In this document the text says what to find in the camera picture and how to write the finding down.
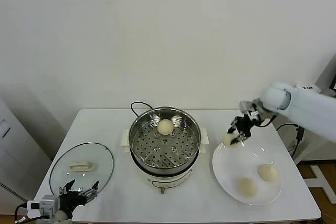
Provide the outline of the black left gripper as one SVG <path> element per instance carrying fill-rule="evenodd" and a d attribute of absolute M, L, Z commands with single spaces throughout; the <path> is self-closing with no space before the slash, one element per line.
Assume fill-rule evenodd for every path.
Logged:
<path fill-rule="evenodd" d="M 60 210 L 64 212 L 73 212 L 78 206 L 84 206 L 87 201 L 92 201 L 98 194 L 99 181 L 85 191 L 71 191 L 75 180 L 66 183 L 64 187 L 59 188 Z"/>

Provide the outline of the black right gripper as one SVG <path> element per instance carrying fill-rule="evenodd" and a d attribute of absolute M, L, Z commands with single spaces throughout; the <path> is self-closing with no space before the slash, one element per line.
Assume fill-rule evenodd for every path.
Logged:
<path fill-rule="evenodd" d="M 242 143 L 247 139 L 247 136 L 251 136 L 251 128 L 258 125 L 258 119 L 251 119 L 247 114 L 244 116 L 237 116 L 230 124 L 230 128 L 227 130 L 228 134 L 234 133 L 235 130 L 238 131 L 238 135 L 234 135 L 230 144 Z"/>

